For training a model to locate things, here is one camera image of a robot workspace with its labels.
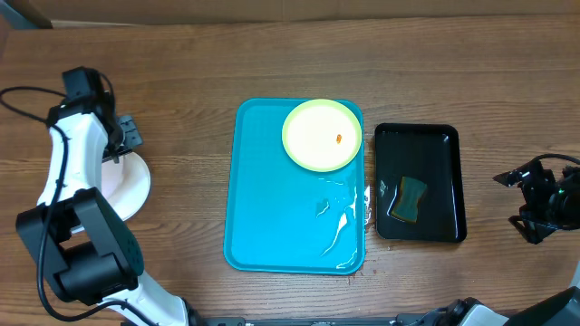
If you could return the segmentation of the white plate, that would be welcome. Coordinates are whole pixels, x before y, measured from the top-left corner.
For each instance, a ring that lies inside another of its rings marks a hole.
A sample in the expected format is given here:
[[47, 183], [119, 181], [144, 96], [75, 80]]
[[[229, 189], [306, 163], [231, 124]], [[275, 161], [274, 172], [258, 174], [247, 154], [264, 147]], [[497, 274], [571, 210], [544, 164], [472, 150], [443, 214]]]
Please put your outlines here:
[[98, 163], [94, 153], [72, 156], [67, 165], [59, 199], [71, 198], [81, 189], [96, 187], [121, 221], [136, 215], [145, 204], [151, 188], [150, 170], [141, 156], [131, 152], [119, 163]]

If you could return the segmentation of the yellow green scrub sponge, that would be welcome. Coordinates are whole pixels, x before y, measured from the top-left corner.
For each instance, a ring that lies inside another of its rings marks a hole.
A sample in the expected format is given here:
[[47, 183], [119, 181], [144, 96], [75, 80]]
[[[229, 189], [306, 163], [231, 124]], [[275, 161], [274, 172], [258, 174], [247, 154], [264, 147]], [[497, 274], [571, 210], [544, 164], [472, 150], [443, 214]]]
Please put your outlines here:
[[390, 209], [390, 215], [404, 223], [416, 224], [421, 200], [427, 192], [427, 185], [413, 177], [402, 177], [397, 195]]

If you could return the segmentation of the yellow-green plate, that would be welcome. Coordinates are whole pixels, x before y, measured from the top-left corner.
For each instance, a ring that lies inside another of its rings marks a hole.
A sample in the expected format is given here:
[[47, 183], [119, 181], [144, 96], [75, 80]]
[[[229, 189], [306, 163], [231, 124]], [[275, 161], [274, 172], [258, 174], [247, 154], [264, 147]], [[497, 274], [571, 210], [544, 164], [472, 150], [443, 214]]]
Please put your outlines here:
[[332, 172], [347, 166], [362, 145], [360, 120], [346, 105], [327, 99], [297, 105], [282, 127], [286, 154], [298, 166]]

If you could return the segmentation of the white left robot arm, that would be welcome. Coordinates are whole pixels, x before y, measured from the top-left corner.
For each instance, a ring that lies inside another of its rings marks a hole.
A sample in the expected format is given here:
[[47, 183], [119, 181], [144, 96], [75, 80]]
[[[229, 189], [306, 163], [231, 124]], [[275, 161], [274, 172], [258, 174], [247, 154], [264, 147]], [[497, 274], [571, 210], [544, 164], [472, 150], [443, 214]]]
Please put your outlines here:
[[188, 325], [189, 307], [144, 271], [139, 244], [101, 193], [102, 158], [122, 133], [112, 112], [100, 120], [79, 105], [53, 107], [49, 175], [37, 206], [16, 231], [36, 264], [42, 306], [60, 321], [105, 308], [136, 325]]

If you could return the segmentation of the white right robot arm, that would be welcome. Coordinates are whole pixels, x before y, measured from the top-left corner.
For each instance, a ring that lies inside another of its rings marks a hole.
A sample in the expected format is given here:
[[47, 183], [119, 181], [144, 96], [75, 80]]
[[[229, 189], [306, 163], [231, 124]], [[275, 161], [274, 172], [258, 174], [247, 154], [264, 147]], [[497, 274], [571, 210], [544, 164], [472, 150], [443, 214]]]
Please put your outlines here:
[[[506, 186], [519, 187], [525, 204], [508, 221], [532, 245], [540, 244], [556, 231], [579, 228], [579, 167], [567, 166], [556, 180], [553, 171], [543, 168], [542, 157], [514, 170], [494, 176]], [[507, 320], [508, 325], [577, 325], [579, 287], [568, 289], [539, 302]]]

